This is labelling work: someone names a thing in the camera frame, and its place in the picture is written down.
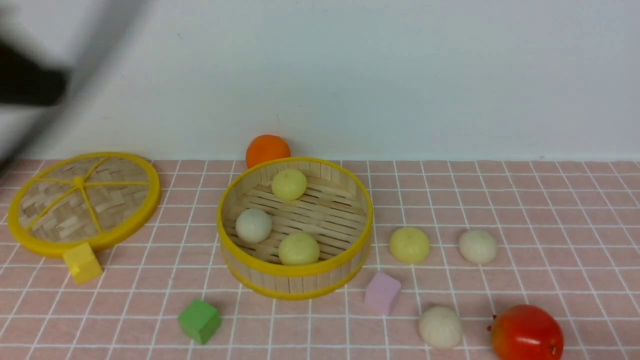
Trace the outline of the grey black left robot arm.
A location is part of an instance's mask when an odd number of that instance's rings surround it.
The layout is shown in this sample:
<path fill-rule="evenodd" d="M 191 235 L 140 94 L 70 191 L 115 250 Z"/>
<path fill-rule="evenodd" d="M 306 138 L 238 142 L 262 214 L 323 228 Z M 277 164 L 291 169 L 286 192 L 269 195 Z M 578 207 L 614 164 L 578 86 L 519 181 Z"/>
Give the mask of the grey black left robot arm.
<path fill-rule="evenodd" d="M 41 55 L 29 53 L 25 42 L 2 25 L 1 104 L 42 109 L 2 153 L 2 174 L 79 103 L 83 92 L 112 61 L 147 4 L 146 0 L 106 0 L 71 67 L 46 64 Z"/>

